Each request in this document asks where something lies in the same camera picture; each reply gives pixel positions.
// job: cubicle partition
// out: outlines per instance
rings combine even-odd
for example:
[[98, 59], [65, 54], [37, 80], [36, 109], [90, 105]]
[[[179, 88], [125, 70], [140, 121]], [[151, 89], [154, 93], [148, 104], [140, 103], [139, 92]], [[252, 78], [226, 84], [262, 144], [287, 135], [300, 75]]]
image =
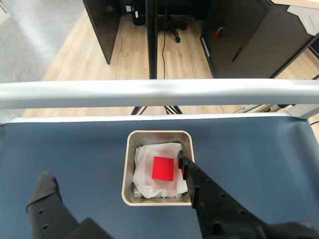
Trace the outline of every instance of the cubicle partition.
[[118, 0], [83, 0], [94, 32], [108, 64], [121, 20], [121, 5]]

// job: horizontal bar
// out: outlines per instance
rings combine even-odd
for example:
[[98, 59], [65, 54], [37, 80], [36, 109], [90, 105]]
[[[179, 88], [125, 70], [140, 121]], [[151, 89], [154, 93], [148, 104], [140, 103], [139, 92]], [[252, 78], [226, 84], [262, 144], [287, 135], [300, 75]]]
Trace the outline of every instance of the horizontal bar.
[[9, 123], [26, 122], [97, 122], [97, 121], [136, 121], [136, 120], [200, 120], [241, 117], [291, 117], [281, 113], [242, 113], [242, 114], [197, 114], [197, 115], [137, 115], [137, 116], [74, 116], [74, 117], [16, 117]]
[[319, 104], [319, 81], [54, 81], [0, 84], [0, 109]]

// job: white square bin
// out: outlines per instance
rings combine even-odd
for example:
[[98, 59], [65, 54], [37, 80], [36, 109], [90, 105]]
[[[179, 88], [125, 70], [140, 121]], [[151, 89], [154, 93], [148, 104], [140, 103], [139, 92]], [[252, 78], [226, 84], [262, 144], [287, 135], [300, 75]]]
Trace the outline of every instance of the white square bin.
[[148, 131], [137, 130], [128, 137], [122, 185], [122, 198], [129, 206], [191, 206], [188, 192], [179, 198], [136, 198], [133, 194], [135, 171], [135, 149], [149, 144], [181, 143], [182, 150], [194, 162], [193, 145], [190, 135], [182, 130]]

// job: desk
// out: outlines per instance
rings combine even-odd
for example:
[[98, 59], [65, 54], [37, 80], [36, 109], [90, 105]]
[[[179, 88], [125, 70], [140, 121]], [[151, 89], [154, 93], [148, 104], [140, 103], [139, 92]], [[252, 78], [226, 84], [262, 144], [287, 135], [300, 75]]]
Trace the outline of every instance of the desk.
[[213, 76], [279, 75], [318, 37], [308, 34], [299, 16], [288, 8], [269, 0], [213, 1], [201, 36]]

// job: black pole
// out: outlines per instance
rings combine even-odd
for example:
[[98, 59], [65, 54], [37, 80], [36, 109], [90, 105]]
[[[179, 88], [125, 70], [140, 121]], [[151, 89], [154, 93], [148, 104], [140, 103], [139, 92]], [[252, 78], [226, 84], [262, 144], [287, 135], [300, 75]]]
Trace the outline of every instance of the black pole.
[[158, 0], [145, 0], [150, 79], [158, 78]]

